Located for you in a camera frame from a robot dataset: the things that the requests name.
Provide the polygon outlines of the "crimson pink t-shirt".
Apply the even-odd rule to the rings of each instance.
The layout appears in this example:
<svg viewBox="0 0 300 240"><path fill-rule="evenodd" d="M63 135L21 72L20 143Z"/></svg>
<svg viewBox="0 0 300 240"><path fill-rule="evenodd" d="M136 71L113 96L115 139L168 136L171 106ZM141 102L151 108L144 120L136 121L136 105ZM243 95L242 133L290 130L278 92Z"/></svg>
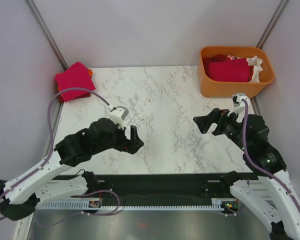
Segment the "crimson pink t-shirt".
<svg viewBox="0 0 300 240"><path fill-rule="evenodd" d="M91 91L96 89L88 68L81 62L76 62L63 73L56 74L54 80L59 92L67 88L85 88Z"/></svg>

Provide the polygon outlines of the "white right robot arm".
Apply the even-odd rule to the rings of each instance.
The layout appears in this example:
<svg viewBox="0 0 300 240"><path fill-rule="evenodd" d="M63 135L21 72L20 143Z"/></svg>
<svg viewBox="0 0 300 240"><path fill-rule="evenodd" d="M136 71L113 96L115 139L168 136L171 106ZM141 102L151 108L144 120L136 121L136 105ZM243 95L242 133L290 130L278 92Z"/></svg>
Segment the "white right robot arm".
<svg viewBox="0 0 300 240"><path fill-rule="evenodd" d="M282 156L268 142L269 128L259 115L246 114L242 122L237 118L228 109L215 108L193 121L202 134L216 124L214 136L225 135L241 150L247 150L242 158L266 188L273 205L256 194L236 171L220 177L220 193L242 202L265 225L272 240L300 240L300 200Z"/></svg>

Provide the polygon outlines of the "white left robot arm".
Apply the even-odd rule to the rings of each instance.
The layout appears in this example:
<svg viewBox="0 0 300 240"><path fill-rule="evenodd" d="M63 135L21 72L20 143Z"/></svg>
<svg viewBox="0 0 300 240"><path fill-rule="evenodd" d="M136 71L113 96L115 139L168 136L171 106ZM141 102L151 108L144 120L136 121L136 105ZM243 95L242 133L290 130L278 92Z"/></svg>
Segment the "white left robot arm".
<svg viewBox="0 0 300 240"><path fill-rule="evenodd" d="M101 118L91 123L89 128L67 135L55 145L47 159L15 179L0 180L0 214L17 221L54 200L96 196L101 188L90 171L55 185L48 183L103 151L114 149L135 154L144 142L139 138L136 126L130 127L130 138L126 137L125 131L109 118Z"/></svg>

